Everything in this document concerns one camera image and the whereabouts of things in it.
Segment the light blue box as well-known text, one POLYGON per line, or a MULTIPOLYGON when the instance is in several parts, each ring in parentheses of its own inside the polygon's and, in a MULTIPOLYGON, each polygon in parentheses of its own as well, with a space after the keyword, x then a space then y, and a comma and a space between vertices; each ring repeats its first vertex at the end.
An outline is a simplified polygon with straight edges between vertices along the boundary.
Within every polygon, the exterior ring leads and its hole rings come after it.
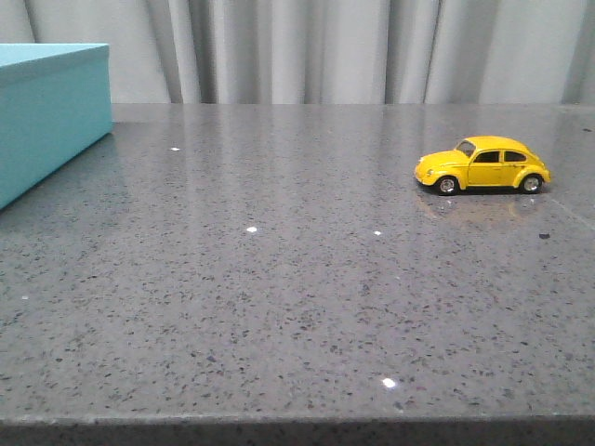
POLYGON ((106 44, 1 46, 1 204, 112 130, 106 44))

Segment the grey pleated curtain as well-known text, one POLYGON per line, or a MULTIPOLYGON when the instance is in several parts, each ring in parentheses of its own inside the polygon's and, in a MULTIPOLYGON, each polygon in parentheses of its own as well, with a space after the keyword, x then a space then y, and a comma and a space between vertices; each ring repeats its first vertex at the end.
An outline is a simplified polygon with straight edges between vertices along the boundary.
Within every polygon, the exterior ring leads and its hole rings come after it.
POLYGON ((594 101, 590 1, 5 1, 5 43, 106 43, 115 103, 594 101))

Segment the yellow toy beetle car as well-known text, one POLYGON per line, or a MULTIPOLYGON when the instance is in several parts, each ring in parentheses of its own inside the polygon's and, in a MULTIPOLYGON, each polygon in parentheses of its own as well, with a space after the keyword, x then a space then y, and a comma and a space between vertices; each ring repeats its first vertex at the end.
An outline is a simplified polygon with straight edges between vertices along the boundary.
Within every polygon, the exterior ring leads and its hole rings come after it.
POLYGON ((451 150, 424 155, 414 177, 441 195, 480 188, 536 194, 551 181, 549 169, 528 146, 500 136, 467 137, 451 150))

